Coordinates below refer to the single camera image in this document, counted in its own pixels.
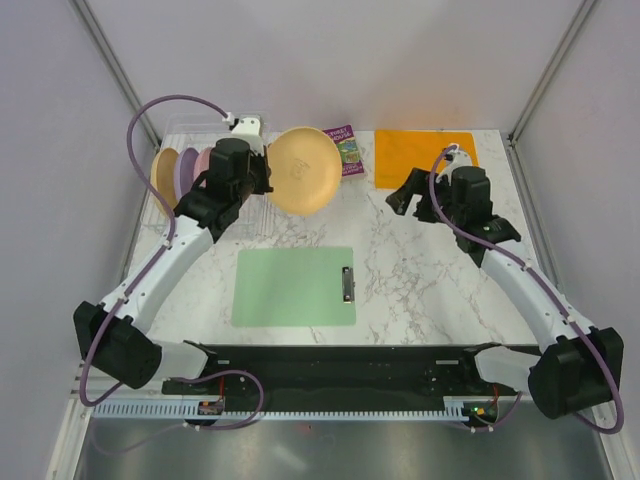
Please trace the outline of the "yellow plate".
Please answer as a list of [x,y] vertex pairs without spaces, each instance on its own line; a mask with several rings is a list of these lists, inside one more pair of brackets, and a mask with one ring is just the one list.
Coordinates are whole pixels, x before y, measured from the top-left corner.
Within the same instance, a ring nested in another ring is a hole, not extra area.
[[326,207],[342,178],[342,161],[333,140],[312,127],[296,127],[268,147],[273,191],[269,201],[285,213],[309,216]]

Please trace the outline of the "pink plate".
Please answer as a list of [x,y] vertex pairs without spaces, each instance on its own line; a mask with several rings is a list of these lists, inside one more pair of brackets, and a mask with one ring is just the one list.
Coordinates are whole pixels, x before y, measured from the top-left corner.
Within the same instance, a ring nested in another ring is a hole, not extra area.
[[193,180],[195,185],[198,184],[197,180],[200,175],[209,169],[211,150],[211,147],[203,149],[196,158],[193,171]]

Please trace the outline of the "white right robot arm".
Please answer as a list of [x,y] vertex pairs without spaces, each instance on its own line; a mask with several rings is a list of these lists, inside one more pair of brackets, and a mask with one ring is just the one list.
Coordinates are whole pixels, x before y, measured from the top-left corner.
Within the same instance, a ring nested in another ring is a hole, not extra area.
[[550,419],[612,402],[616,422],[606,431],[620,431],[621,336],[613,328],[597,328],[526,260],[518,231],[493,211],[484,169],[463,166],[443,176],[415,168],[386,202],[403,215],[415,196],[420,199],[414,217],[451,228],[459,249],[503,290],[539,347],[538,354],[497,344],[474,347],[458,368],[460,386],[473,394],[492,383],[507,386],[530,395]]

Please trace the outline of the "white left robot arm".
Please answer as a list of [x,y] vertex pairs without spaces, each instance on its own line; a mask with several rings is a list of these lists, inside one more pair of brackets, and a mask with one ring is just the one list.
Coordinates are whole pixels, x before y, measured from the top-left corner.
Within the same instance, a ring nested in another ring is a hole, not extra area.
[[238,219],[247,199],[272,192],[270,174],[265,147],[232,137],[216,142],[209,168],[178,201],[156,251],[98,304],[76,308],[73,322],[86,364],[132,389],[161,376],[184,377],[198,393],[216,388],[220,371],[201,349],[162,345],[147,333],[166,297]]

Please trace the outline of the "tan plate in rack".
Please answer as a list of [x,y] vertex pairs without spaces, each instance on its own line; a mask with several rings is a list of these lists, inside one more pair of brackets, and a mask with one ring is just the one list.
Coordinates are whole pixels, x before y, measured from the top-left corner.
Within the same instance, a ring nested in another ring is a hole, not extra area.
[[179,153],[173,148],[161,149],[154,157],[150,172],[153,188],[171,209],[178,203],[174,188],[174,169],[178,156]]

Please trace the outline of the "orange mat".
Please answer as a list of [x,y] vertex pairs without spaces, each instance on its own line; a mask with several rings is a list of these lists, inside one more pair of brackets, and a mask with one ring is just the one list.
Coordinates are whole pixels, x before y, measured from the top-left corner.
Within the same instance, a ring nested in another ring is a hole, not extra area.
[[430,170],[441,151],[451,143],[468,153],[478,166],[474,137],[468,131],[376,130],[374,185],[398,189],[416,167]]

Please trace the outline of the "purple plate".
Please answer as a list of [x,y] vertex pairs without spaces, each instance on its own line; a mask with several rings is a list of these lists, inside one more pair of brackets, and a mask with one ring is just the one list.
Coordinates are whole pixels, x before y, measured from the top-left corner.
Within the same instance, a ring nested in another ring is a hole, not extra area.
[[196,159],[199,152],[193,147],[187,147],[177,157],[174,173],[174,193],[177,200],[180,200],[193,185],[193,174]]

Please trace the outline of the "purple paperback book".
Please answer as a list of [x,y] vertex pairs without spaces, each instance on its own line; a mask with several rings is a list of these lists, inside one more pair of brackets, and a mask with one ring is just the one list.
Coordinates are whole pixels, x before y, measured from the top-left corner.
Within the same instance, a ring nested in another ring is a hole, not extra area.
[[324,133],[334,142],[341,158],[344,179],[363,176],[365,169],[361,151],[351,124],[325,129]]

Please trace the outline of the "green clipboard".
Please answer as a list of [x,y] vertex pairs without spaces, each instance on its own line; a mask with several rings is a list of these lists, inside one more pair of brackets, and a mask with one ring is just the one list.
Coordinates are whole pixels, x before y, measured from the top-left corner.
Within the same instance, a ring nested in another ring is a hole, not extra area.
[[354,325],[353,250],[299,247],[240,251],[231,323],[238,328]]

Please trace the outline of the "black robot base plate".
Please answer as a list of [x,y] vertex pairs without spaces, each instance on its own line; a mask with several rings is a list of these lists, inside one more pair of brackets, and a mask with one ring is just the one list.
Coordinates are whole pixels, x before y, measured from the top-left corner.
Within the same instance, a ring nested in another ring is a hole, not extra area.
[[201,383],[165,395],[223,395],[232,410],[435,410],[447,397],[511,397],[481,380],[472,346],[206,346]]

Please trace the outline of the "left aluminium frame post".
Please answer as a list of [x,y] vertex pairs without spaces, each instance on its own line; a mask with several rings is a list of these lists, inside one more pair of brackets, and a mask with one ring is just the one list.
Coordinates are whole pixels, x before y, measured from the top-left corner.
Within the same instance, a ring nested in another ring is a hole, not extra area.
[[101,57],[112,79],[115,81],[131,113],[136,113],[142,106],[140,97],[90,3],[86,0],[70,0],[69,5],[79,17],[81,25],[89,36],[91,43]]

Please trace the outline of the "aluminium frame post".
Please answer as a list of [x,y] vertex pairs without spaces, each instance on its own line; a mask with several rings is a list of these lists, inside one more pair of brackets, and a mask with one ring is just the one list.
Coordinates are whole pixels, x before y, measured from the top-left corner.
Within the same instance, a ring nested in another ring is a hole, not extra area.
[[131,113],[136,113],[142,106],[140,97],[90,3],[86,0],[70,0],[69,5],[79,17],[81,25],[89,36],[91,43],[101,57],[112,79],[115,81]]
[[523,110],[518,116],[512,129],[506,135],[510,148],[514,149],[519,139],[522,137],[525,128],[528,126],[540,103],[545,98],[552,82],[560,72],[561,67],[569,57],[571,50],[577,43],[582,31],[586,27],[599,4],[599,0],[582,0],[579,3],[577,10],[572,16],[567,28],[561,36],[561,39],[529,95]]

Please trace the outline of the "right aluminium frame post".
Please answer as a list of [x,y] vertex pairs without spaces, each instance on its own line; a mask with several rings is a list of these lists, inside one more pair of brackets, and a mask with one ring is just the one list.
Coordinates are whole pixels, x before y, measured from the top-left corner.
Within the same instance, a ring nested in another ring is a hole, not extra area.
[[582,31],[586,27],[599,4],[599,0],[582,0],[579,3],[577,10],[572,16],[567,28],[561,36],[561,39],[529,95],[523,110],[518,116],[512,129],[506,135],[510,148],[514,149],[519,139],[522,137],[525,128],[528,126],[540,103],[545,98],[552,82],[560,72],[561,67],[569,57],[571,50],[577,43]]

